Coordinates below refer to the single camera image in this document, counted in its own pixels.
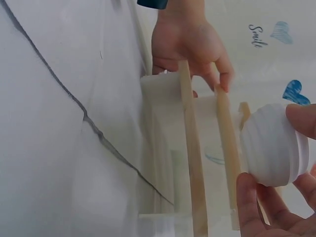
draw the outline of hand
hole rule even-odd
[[[298,132],[316,139],[316,105],[289,105],[286,115]],[[293,184],[315,210],[316,179],[305,173]],[[264,223],[257,197],[271,225]],[[291,213],[274,188],[257,184],[250,174],[237,179],[237,206],[242,237],[316,237],[316,215],[304,219]]]
[[[191,76],[201,76],[212,90],[220,82],[228,92],[234,76],[223,43],[205,17],[190,18],[159,12],[152,36],[152,55],[153,74],[164,70],[175,72],[178,61],[187,59]],[[219,79],[211,67],[212,62],[220,73]]]

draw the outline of wooden craft stick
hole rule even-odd
[[[241,123],[240,123],[240,131],[242,131],[245,122],[251,116],[250,108],[249,108],[249,105],[247,102],[240,103],[239,112],[242,113],[242,119],[241,119]],[[279,194],[279,196],[282,197],[282,187],[277,187],[276,191]],[[267,214],[266,214],[264,208],[262,207],[261,202],[259,200],[258,200],[258,202],[259,202],[260,209],[262,211],[263,218],[264,218],[265,222],[268,224],[269,220],[268,220]]]
[[[222,149],[224,153],[228,194],[231,208],[231,220],[233,230],[239,230],[239,220],[236,199],[236,179],[240,174],[235,130],[230,113],[229,99],[220,85],[215,87],[217,95],[217,121],[221,135]]]
[[[207,212],[198,129],[188,61],[179,62],[181,98],[186,131],[194,237],[207,237]]]

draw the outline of gray line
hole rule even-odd
[[[9,16],[9,18],[11,19],[14,27],[22,33],[22,35],[28,40],[28,42],[30,43],[30,45],[32,46],[33,50],[35,51],[35,53],[37,54],[37,56],[41,59],[41,61],[44,63],[44,65],[47,67],[47,69],[49,70],[50,74],[53,76],[53,78],[57,81],[57,83],[63,88],[63,90],[68,94],[68,96],[74,100],[78,106],[82,109],[83,111],[83,121],[87,122],[93,132],[95,134],[98,135],[98,138],[101,142],[101,144],[108,149],[118,160],[120,160],[121,162],[123,162],[124,164],[128,165],[129,167],[131,167],[132,169],[134,169],[138,176],[143,179],[148,185],[150,185],[163,199],[165,199],[168,203],[170,203],[171,205],[173,205],[173,203],[171,201],[169,201],[164,195],[161,194],[161,192],[159,192],[159,190],[153,185],[151,184],[142,174],[141,172],[135,167],[133,166],[125,157],[122,156],[121,153],[119,153],[119,151],[105,138],[103,132],[98,129],[98,127],[94,124],[94,122],[92,121],[92,119],[89,118],[88,116],[88,112],[87,109],[83,106],[83,104],[67,89],[67,87],[61,82],[61,80],[57,77],[57,75],[54,73],[54,71],[52,70],[52,68],[50,67],[50,65],[47,63],[47,61],[44,59],[44,57],[42,56],[42,54],[40,53],[40,51],[37,49],[37,47],[35,46],[35,44],[33,43],[33,41],[31,40],[31,38],[28,36],[28,34],[26,33],[26,31],[23,29],[22,25],[20,24],[20,22],[17,20],[17,18],[14,16],[13,12],[11,11],[10,7],[8,6],[8,4],[6,3],[5,0],[0,0],[0,5],[4,8],[4,10],[6,11],[7,15]]]

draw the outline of blue heart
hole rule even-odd
[[[209,159],[210,161],[216,163],[216,164],[220,164],[220,165],[225,165],[225,161],[223,159],[218,159],[215,157],[211,157],[208,154],[205,154],[206,158]]]
[[[293,44],[292,37],[288,34],[289,26],[284,21],[279,21],[276,23],[273,33],[270,37],[273,37],[284,44]]]
[[[292,80],[287,85],[282,98],[292,101],[299,105],[310,105],[311,102],[308,98],[301,95],[302,84],[298,80]]]

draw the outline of dark sleeve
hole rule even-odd
[[[168,0],[137,0],[137,4],[154,9],[165,9]]]

